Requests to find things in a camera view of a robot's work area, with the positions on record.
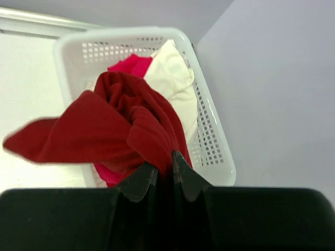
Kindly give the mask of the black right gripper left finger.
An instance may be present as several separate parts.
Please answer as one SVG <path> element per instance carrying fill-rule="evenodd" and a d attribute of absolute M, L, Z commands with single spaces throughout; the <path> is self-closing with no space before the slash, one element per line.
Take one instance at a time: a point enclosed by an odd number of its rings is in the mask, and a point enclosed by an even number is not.
<path fill-rule="evenodd" d="M 143 164 L 116 189 L 110 250 L 150 250 L 153 246 L 158 170 Z"/>

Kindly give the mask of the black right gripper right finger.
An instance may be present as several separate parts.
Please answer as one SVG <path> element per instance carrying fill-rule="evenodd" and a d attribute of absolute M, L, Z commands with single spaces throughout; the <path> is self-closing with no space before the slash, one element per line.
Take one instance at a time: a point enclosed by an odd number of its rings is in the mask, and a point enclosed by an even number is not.
<path fill-rule="evenodd" d="M 211 221 L 216 217 L 211 185 L 181 152 L 172 153 L 177 250 L 216 250 Z"/>

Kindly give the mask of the dark red t shirt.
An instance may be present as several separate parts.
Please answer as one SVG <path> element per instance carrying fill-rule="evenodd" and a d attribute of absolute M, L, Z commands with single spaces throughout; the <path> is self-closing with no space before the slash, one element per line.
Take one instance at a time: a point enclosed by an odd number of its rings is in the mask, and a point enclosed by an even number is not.
<path fill-rule="evenodd" d="M 144 79 L 102 73 L 57 118 L 35 120 L 3 142 L 4 149 L 35 163 L 92 163 L 113 186 L 143 163 L 166 176 L 172 154 L 190 156 L 172 105 Z"/>

